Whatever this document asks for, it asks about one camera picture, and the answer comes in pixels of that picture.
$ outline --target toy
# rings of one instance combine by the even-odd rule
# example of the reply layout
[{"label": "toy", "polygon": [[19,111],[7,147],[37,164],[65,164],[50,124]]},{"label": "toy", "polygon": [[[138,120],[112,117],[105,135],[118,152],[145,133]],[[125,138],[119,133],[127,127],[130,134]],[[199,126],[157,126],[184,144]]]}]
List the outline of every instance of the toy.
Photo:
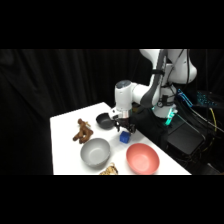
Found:
[{"label": "toy", "polygon": [[129,142],[129,139],[130,139],[130,134],[123,131],[120,135],[120,141],[127,144]]},{"label": "toy", "polygon": [[77,141],[79,139],[80,144],[84,144],[89,141],[93,131],[87,128],[87,125],[91,127],[88,122],[82,121],[82,119],[78,120],[78,124],[80,125],[79,133],[73,138],[73,141]]},{"label": "toy", "polygon": [[118,171],[114,163],[111,163],[110,166],[106,169],[106,171],[100,173],[100,176],[111,176],[111,175],[116,176],[118,175]]}]

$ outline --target plush toy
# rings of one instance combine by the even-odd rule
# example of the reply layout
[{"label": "plush toy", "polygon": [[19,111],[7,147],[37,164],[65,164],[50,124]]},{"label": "plush toy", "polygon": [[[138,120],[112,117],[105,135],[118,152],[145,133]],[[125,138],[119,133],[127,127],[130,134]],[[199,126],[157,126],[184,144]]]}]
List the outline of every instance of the plush toy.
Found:
[{"label": "plush toy", "polygon": [[110,175],[118,175],[118,171],[114,163],[111,163],[110,166],[106,169],[106,171],[100,174],[100,176],[110,176]]},{"label": "plush toy", "polygon": [[90,125],[88,124],[88,122],[82,121],[82,119],[78,120],[78,124],[80,125],[80,131],[73,138],[73,140],[77,141],[79,139],[79,143],[84,144],[89,141],[91,135],[93,134],[93,131],[86,127],[87,125],[90,127]]}]

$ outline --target gray bowl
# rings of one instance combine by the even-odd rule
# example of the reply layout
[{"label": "gray bowl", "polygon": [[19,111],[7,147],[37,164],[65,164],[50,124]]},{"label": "gray bowl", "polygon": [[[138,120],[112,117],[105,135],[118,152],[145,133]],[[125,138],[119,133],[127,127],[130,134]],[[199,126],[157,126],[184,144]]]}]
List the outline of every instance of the gray bowl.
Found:
[{"label": "gray bowl", "polygon": [[110,145],[101,138],[88,141],[81,149],[83,162],[90,167],[98,167],[107,162],[110,157]]}]

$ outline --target bowl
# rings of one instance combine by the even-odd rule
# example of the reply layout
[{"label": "bowl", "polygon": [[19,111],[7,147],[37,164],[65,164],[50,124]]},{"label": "bowl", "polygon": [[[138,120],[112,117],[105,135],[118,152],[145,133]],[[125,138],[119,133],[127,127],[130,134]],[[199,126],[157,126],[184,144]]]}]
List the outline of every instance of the bowl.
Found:
[{"label": "bowl", "polygon": [[157,153],[150,146],[141,143],[130,146],[126,157],[130,168],[139,175],[152,175],[160,165]]},{"label": "bowl", "polygon": [[110,157],[110,145],[101,138],[88,141],[81,149],[83,162],[90,167],[98,167],[107,162]]},{"label": "bowl", "polygon": [[96,121],[97,121],[98,125],[102,129],[105,129],[105,130],[113,128],[114,127],[114,122],[115,122],[115,121],[110,119],[108,113],[100,114],[96,118]]}]

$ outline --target green light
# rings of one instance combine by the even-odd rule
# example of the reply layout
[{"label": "green light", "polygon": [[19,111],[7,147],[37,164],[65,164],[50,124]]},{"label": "green light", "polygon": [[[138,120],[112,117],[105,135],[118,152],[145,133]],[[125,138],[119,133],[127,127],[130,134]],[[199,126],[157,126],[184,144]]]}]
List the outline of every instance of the green light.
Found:
[{"label": "green light", "polygon": [[169,114],[167,116],[168,119],[167,119],[167,121],[165,123],[167,126],[170,125],[173,117],[174,117],[174,113],[173,113],[172,109],[170,109]]},{"label": "green light", "polygon": [[165,123],[165,124],[166,124],[167,126],[169,126],[169,125],[170,125],[170,123],[171,123],[171,121],[172,121],[172,119],[167,119],[167,121],[166,121],[166,123]]}]

